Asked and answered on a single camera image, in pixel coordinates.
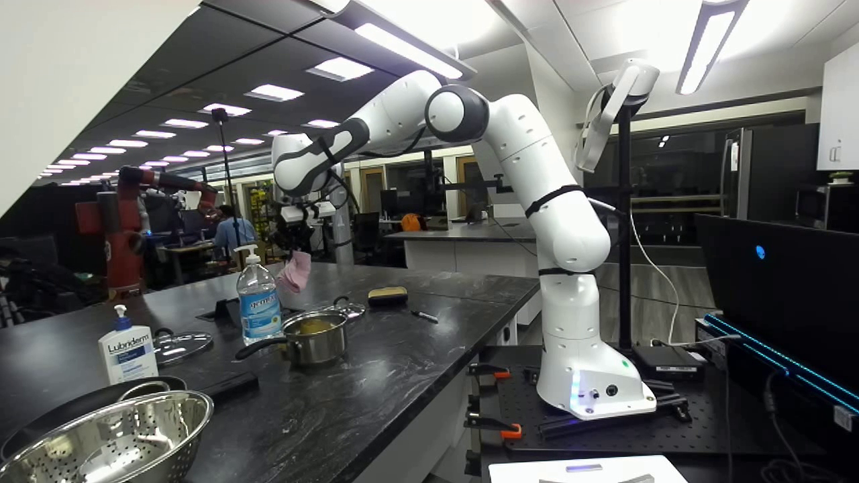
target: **black countertop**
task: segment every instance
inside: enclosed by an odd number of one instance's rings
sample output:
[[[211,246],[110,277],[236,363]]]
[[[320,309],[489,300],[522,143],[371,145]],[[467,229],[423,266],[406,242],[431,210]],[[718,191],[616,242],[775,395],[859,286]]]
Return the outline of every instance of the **black countertop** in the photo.
[[[198,320],[232,294],[232,277],[149,292],[159,321],[204,329],[214,347],[163,376],[191,388],[258,374],[261,388],[218,407],[191,480],[351,480],[471,360],[471,353],[536,292],[533,280],[414,274],[400,268],[313,266],[306,292],[281,292],[308,309],[371,286],[406,284],[411,309],[438,313],[430,325],[406,309],[371,309],[347,329],[349,360],[290,370],[274,352],[232,363],[239,329]],[[35,415],[106,383],[96,339],[110,306],[0,329],[0,439]]]
[[[447,230],[396,230],[387,238],[403,242],[533,242],[525,219],[490,219],[479,226],[451,226]]]

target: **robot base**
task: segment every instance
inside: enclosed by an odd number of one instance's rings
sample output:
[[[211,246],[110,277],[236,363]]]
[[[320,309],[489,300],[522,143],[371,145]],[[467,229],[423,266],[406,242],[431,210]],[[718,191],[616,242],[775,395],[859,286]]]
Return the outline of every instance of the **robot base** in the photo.
[[[536,395],[579,420],[654,412],[639,370],[604,340],[555,340],[541,352]]]

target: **plastic bottle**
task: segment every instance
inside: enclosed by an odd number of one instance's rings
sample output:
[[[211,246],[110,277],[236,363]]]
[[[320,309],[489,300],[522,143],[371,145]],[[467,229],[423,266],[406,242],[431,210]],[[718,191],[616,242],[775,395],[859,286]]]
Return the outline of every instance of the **plastic bottle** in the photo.
[[[240,313],[240,339],[245,347],[263,340],[263,339],[281,339],[283,325],[279,317],[277,284],[261,254],[250,251],[245,258],[245,270],[236,282],[239,292],[239,313]]]
[[[153,329],[132,325],[126,306],[116,306],[113,329],[98,339],[98,347],[110,383],[159,376]]]

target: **blue label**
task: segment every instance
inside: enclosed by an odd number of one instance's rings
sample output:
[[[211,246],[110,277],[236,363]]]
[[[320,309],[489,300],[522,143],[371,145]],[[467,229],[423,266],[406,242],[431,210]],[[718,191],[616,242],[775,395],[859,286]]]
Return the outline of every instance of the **blue label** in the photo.
[[[274,290],[247,292],[239,298],[245,339],[274,339],[281,333],[279,300]]]
[[[113,360],[116,360],[117,364],[124,364],[124,363],[137,360],[137,357],[141,357],[141,353],[144,353],[144,347],[137,347],[137,348],[132,348],[132,352],[116,353]]]

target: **pole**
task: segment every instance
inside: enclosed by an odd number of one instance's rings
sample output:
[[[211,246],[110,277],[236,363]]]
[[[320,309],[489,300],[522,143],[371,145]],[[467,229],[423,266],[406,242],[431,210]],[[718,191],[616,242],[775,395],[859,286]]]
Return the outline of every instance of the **pole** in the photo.
[[[227,120],[227,113],[223,108],[218,108],[218,109],[211,109],[211,117],[214,117],[218,135],[219,135],[226,196],[227,196],[227,202],[232,207],[232,233],[236,233],[236,246],[239,246],[240,243],[240,235],[239,235],[239,207],[236,207],[236,194],[232,194],[230,152],[226,149],[226,120]]]
[[[620,137],[616,137],[616,211],[620,211],[620,223],[616,223],[616,268],[620,268],[620,348],[631,348],[631,229],[627,229],[627,199],[631,199],[631,188],[627,188],[627,140],[631,140],[631,120],[634,113],[631,108],[620,109]]]

